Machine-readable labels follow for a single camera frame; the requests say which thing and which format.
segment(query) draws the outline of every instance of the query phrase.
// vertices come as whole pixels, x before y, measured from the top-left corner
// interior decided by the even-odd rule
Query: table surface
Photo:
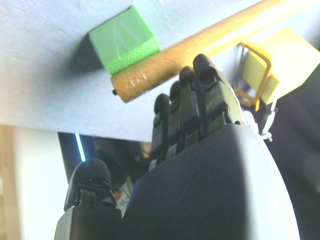
[[[187,38],[257,0],[0,0],[0,124],[59,132],[150,141],[154,102],[174,78],[124,103],[112,94],[104,69],[75,74],[69,68],[85,35],[135,5],[162,49]],[[320,4],[253,38],[290,27],[320,45]],[[237,73],[241,50],[213,58],[227,78]]]

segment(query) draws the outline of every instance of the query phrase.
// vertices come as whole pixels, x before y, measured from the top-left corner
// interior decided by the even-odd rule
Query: blue light strip
[[[81,139],[80,139],[80,135],[78,132],[75,133],[75,139],[76,139],[76,143],[78,144],[81,161],[85,162],[86,157],[85,157],[84,149],[82,148]]]

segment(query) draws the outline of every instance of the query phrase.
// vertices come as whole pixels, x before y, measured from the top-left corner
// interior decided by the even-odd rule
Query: wooden cylinder
[[[114,90],[129,102],[192,66],[198,54],[209,57],[320,0],[263,0],[156,53],[111,78]]]

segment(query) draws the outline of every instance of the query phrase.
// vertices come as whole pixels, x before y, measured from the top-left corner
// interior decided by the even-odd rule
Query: wooden rod
[[[175,45],[156,53],[111,78],[115,92],[129,102],[192,66],[198,54],[209,57],[311,6],[320,0],[263,0]]]

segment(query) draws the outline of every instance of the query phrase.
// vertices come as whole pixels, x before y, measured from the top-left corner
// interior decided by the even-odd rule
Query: yellow block
[[[301,86],[320,63],[320,52],[291,29],[284,29],[258,44],[270,54],[272,73],[261,99],[270,104]],[[246,55],[243,79],[258,90],[266,63],[255,53]]]

